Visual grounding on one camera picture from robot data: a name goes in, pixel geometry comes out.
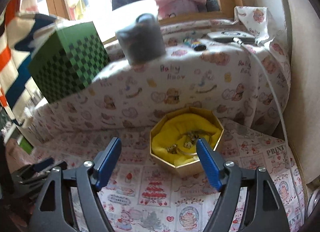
small colorful bottle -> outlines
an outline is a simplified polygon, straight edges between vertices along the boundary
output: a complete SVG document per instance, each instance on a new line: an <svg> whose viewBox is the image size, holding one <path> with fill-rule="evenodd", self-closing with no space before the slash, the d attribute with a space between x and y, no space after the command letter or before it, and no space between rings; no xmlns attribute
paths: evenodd
<svg viewBox="0 0 320 232"><path fill-rule="evenodd" d="M202 44L199 40L193 38L186 38L183 40L183 43L188 47L193 48L194 51L203 51L207 48L206 45Z"/></svg>

red heart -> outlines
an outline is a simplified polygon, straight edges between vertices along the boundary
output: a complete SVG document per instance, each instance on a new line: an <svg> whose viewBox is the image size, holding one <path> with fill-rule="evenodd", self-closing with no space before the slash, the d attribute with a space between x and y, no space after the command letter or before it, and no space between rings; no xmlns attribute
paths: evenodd
<svg viewBox="0 0 320 232"><path fill-rule="evenodd" d="M169 222L172 222L173 220L174 220L174 217L169 217L169 216L167 216L167 220L169 221Z"/></svg>

silver screw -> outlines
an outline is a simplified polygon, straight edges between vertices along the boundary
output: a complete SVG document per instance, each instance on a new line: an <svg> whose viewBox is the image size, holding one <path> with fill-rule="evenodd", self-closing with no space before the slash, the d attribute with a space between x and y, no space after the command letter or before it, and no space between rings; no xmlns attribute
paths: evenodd
<svg viewBox="0 0 320 232"><path fill-rule="evenodd" d="M258 167L258 171L260 171L260 172L266 172L267 169L266 169L265 167L263 167L263 166L259 166L259 167Z"/></svg>
<svg viewBox="0 0 320 232"><path fill-rule="evenodd" d="M93 163L89 160L85 161L83 164L85 167L91 167L93 165Z"/></svg>
<svg viewBox="0 0 320 232"><path fill-rule="evenodd" d="M228 167L233 167L235 165L235 163L233 161L231 161L231 160L228 160L228 161L226 161L226 165Z"/></svg>
<svg viewBox="0 0 320 232"><path fill-rule="evenodd" d="M52 171L53 172L59 172L60 171L60 167L54 167L54 168L52 168Z"/></svg>

white electronic device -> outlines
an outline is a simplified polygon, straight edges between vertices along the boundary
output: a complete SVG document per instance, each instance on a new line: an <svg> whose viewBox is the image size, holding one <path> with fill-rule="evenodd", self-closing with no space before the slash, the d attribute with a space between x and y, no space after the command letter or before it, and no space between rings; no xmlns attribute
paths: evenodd
<svg viewBox="0 0 320 232"><path fill-rule="evenodd" d="M239 38L244 44L253 44L256 40L255 36L243 31L215 31L210 32L207 36L220 43L233 42L233 38Z"/></svg>

green box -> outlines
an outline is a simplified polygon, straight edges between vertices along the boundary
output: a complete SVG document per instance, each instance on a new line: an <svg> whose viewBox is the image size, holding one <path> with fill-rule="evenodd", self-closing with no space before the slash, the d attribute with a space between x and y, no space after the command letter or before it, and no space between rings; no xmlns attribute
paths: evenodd
<svg viewBox="0 0 320 232"><path fill-rule="evenodd" d="M93 22L58 29L28 69L49 103L87 88L110 62Z"/></svg>

